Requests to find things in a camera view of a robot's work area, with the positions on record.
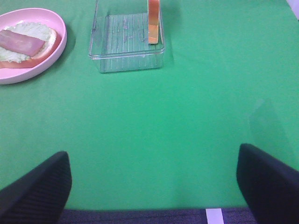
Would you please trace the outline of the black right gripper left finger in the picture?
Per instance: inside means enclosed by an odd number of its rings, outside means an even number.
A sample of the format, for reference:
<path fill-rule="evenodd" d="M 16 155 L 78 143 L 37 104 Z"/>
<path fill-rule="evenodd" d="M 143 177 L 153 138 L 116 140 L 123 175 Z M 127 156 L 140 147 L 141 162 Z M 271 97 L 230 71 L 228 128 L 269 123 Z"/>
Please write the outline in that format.
<path fill-rule="evenodd" d="M 2 224 L 55 224 L 72 186 L 66 151 L 53 154 L 0 191 Z"/>

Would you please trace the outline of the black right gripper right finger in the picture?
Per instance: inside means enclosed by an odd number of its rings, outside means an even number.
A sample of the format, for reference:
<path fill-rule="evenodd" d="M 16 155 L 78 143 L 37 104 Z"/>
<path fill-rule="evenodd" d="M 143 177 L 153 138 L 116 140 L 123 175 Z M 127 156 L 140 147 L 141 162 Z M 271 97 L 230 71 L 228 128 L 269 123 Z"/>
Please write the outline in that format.
<path fill-rule="evenodd" d="M 241 144 L 239 189 L 259 224 L 299 222 L 299 172 L 251 144 Z"/>

